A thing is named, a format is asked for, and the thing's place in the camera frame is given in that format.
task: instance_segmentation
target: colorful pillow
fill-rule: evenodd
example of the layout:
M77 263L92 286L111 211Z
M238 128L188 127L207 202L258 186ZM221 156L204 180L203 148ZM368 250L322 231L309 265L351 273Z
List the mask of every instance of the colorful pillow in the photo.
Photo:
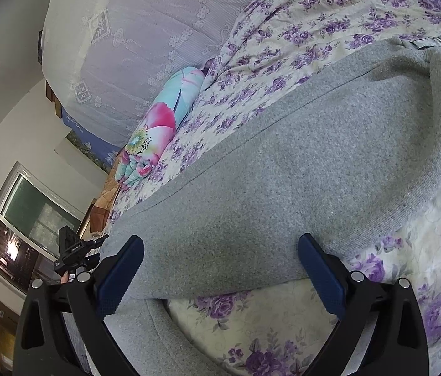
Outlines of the colorful pillow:
M134 186L151 173L190 112L204 79L202 71L189 66L165 83L123 149L115 174L123 189Z

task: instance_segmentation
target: white fabric with purple flowers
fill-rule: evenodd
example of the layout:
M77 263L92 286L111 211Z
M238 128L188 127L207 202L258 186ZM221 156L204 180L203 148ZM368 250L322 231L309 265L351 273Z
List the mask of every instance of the white fabric with purple flowers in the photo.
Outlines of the white fabric with purple flowers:
M119 194L122 213L314 73L375 40L441 35L441 0L254 0L214 59L200 97L148 179ZM371 280L404 276L417 290L431 374L441 372L441 189L421 215L345 261ZM234 374L301 375L336 318L311 282L170 300L171 317L204 354ZM362 359L357 355L345 374Z

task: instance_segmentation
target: clothing tag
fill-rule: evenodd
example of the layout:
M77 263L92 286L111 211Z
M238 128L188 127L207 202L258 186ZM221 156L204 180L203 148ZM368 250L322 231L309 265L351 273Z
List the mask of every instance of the clothing tag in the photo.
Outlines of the clothing tag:
M437 36L431 36L423 39L416 39L412 42L418 50L424 50L433 46L441 46L441 38Z

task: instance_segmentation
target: blue gripper pad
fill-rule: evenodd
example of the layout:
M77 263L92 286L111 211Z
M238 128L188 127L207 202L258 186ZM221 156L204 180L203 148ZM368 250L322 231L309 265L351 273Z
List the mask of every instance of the blue gripper pad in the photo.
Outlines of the blue gripper pad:
M309 233L301 236L297 251L325 309L341 319L346 310L345 290L329 267L327 255Z
M97 313L101 318L114 314L128 286L144 260L144 242L132 236L116 256L106 257L99 264L99 284L96 288Z

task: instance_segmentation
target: gray garment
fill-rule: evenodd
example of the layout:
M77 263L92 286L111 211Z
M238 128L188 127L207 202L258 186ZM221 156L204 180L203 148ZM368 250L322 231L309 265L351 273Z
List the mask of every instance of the gray garment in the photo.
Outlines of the gray garment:
M375 43L314 75L127 211L104 243L144 240L128 298L185 298L305 277L297 240L371 246L441 184L441 47Z

